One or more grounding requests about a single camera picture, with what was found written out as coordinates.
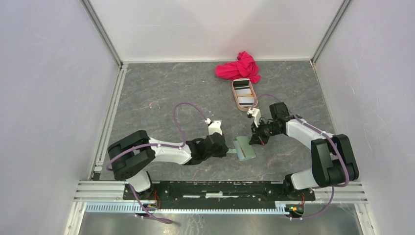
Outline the green card holder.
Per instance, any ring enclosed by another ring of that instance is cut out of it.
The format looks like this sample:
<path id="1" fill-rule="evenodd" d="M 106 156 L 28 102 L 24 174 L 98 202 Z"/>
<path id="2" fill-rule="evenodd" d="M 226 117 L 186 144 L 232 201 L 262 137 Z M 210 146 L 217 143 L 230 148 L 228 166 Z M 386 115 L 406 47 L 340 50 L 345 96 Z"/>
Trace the green card holder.
<path id="1" fill-rule="evenodd" d="M 239 161 L 246 161 L 256 157 L 254 148 L 249 144 L 250 140 L 247 136 L 239 136 L 233 141 L 234 148 L 227 151 L 227 154 L 236 154 Z"/>

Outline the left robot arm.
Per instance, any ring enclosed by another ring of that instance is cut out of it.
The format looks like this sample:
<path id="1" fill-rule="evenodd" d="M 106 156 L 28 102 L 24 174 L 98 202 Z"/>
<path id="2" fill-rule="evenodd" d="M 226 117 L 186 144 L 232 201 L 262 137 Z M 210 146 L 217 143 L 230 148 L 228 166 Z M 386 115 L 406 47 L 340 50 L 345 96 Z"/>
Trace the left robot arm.
<path id="1" fill-rule="evenodd" d="M 109 162 L 106 169 L 115 180 L 125 181 L 141 199 L 154 193 L 149 173 L 143 169 L 152 162 L 199 165 L 211 157 L 222 158 L 229 148 L 219 133 L 182 143 L 159 141 L 139 130 L 108 147 Z"/>

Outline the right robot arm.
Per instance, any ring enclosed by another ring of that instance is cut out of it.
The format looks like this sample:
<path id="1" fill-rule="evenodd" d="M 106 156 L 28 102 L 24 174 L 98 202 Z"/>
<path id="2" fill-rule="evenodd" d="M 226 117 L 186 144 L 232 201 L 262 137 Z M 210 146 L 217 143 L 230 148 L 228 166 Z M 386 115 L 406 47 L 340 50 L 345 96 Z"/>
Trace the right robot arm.
<path id="1" fill-rule="evenodd" d="M 311 168 L 285 176 L 283 195 L 297 199 L 303 189 L 345 187 L 359 178 L 359 169 L 348 136 L 333 135 L 316 128 L 289 112 L 283 102 L 270 105 L 271 119 L 264 119 L 258 108 L 247 110 L 253 119 L 250 145 L 268 143 L 270 137 L 286 135 L 311 151 Z"/>

